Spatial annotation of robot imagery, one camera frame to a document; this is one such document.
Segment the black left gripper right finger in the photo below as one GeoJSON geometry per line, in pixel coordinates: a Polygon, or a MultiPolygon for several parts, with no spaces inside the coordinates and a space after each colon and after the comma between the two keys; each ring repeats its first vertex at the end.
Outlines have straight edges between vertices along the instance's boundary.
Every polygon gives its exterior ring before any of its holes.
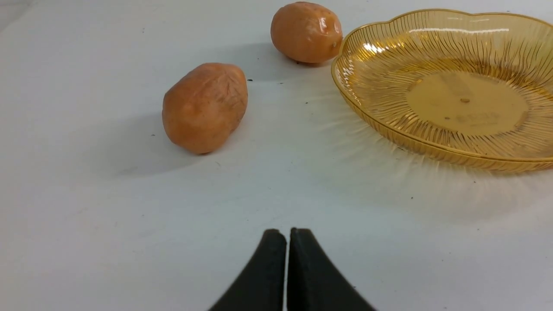
{"type": "Polygon", "coordinates": [[[326,256],[310,229],[290,231],[289,311],[374,311],[326,256]]]}

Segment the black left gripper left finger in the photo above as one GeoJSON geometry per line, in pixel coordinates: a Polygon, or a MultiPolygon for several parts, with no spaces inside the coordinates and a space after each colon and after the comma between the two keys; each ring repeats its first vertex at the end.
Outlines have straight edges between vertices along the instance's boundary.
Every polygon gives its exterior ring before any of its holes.
{"type": "Polygon", "coordinates": [[[248,263],[210,310],[281,311],[286,252],[284,235],[265,230],[248,263]]]}

